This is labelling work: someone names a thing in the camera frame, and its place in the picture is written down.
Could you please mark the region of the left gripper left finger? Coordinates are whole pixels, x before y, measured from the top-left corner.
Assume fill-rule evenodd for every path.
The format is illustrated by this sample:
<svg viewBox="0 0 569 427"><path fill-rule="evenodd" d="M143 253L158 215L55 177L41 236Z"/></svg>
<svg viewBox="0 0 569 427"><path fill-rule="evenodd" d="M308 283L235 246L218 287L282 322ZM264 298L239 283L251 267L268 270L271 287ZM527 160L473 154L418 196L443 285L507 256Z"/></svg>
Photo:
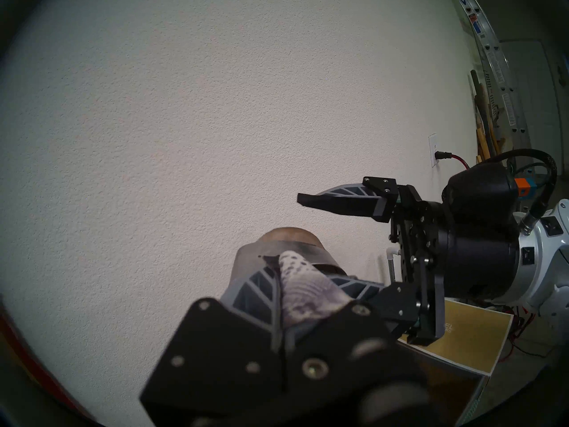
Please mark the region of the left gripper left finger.
<svg viewBox="0 0 569 427"><path fill-rule="evenodd" d="M279 275L261 264L189 307L140 395L155 426L203 425L282 393Z"/></svg>

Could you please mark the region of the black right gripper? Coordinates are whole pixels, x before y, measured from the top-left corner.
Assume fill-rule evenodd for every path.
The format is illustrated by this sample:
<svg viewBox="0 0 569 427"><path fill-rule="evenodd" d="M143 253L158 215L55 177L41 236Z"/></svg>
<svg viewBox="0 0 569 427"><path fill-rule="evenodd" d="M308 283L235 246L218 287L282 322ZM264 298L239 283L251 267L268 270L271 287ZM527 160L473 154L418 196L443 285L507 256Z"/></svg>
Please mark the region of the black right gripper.
<svg viewBox="0 0 569 427"><path fill-rule="evenodd" d="M443 201L421 200L410 185L364 177L316 195L298 193L303 207L342 216L391 220L400 247L401 279L389 286L331 275L356 301L328 327L339 338L379 335L428 346L445 333L445 298L491 299L506 292L519 261L513 217L517 189L447 186Z"/></svg>

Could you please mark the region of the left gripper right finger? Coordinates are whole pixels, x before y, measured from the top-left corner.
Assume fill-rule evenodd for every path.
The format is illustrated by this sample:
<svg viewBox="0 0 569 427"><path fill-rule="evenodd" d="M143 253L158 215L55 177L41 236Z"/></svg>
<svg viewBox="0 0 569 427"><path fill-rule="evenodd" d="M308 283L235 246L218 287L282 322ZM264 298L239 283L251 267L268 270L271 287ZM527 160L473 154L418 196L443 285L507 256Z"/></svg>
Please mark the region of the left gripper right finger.
<svg viewBox="0 0 569 427"><path fill-rule="evenodd" d="M428 402L426 377L370 302L350 301L318 320L286 354L288 397L302 402L359 402L384 397Z"/></svg>

